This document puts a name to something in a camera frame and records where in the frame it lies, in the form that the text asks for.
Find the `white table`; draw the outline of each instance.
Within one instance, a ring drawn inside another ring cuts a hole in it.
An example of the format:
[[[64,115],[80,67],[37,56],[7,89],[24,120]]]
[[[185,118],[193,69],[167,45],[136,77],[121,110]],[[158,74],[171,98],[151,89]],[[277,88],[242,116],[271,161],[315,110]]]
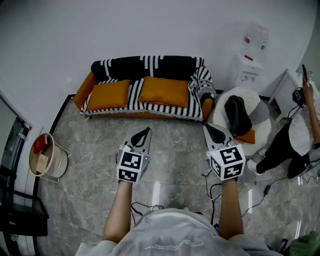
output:
[[[310,80],[309,83],[313,88],[313,98],[319,99],[320,92],[318,91],[315,82]],[[268,101],[270,104],[275,99],[280,108],[281,114],[276,118],[276,122],[279,122],[282,118],[286,118],[290,110],[297,106],[292,99],[292,93],[298,87],[302,87],[302,74],[286,69],[283,79]]]

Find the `round white chair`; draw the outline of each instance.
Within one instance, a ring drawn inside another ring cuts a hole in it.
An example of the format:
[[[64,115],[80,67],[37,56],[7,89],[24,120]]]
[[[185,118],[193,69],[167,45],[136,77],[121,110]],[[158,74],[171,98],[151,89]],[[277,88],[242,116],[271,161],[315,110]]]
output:
[[[235,87],[226,93],[222,94],[215,106],[214,111],[211,112],[208,123],[213,123],[215,125],[222,126],[224,128],[229,128],[229,120],[225,111],[225,104],[230,96],[235,95],[243,98],[244,107],[248,116],[252,111],[257,107],[261,101],[259,95],[250,89],[245,89],[242,87]],[[255,131],[255,144],[242,143],[242,149],[246,157],[254,155],[257,151],[264,148],[267,144],[267,139],[271,131],[271,122],[270,118],[253,125]]]

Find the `black and white striped blanket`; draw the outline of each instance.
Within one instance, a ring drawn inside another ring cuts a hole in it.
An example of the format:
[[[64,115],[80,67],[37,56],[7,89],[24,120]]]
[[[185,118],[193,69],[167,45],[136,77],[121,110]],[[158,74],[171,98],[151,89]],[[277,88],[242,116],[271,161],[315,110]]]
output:
[[[200,63],[203,63],[203,59],[202,58],[199,58],[199,59],[201,60],[196,61],[197,65],[199,65]],[[101,61],[100,63],[102,63],[101,65],[103,65],[104,67],[107,66],[107,68],[105,69],[105,73],[108,79],[104,81],[100,81],[98,84],[107,84],[107,83],[117,82],[118,79],[114,79],[114,78],[112,79],[110,76],[110,72],[108,70],[108,66],[111,67],[112,65],[112,60],[108,59],[105,61]],[[210,93],[211,98],[213,98],[214,100],[216,99],[216,91],[214,90],[214,87],[212,84],[211,74],[209,70],[204,66],[200,66],[199,68],[197,68],[194,74],[192,74],[189,79],[187,107],[165,106],[165,105],[152,104],[147,102],[138,102],[138,98],[140,96],[143,83],[144,83],[143,78],[130,81],[126,107],[87,110],[87,107],[92,95],[92,92],[91,92],[87,97],[86,101],[84,102],[84,104],[82,105],[80,113],[81,115],[84,115],[84,116],[103,115],[103,114],[149,113],[149,114],[155,114],[155,115],[163,115],[167,117],[202,121],[203,112],[200,104],[201,97],[204,94]]]

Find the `person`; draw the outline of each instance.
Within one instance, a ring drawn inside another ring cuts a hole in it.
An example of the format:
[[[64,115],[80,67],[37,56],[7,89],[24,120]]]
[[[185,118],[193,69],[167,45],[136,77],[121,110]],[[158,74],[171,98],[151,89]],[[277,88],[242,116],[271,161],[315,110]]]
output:
[[[130,230],[132,183],[121,181],[107,217],[103,241],[82,243],[76,256],[278,256],[245,235],[237,183],[223,181],[219,233],[201,214],[169,208],[149,211]]]
[[[261,162],[256,163],[252,159],[247,161],[248,169],[257,176],[292,159],[288,178],[293,178],[302,173],[310,163],[308,152],[312,145],[315,144],[315,149],[320,146],[320,99],[314,99],[312,85],[307,83],[305,77],[302,92],[306,107],[284,125],[268,150],[258,152],[265,157]]]

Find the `black pants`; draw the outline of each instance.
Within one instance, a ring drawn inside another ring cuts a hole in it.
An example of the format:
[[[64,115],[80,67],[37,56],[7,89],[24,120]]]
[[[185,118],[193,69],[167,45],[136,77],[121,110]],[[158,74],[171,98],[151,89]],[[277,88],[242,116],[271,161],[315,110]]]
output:
[[[277,167],[287,159],[292,159],[291,166],[303,166],[309,161],[309,155],[299,155],[291,146],[289,140],[290,122],[287,123],[275,136],[270,148],[265,152],[265,158],[256,165],[259,174]]]

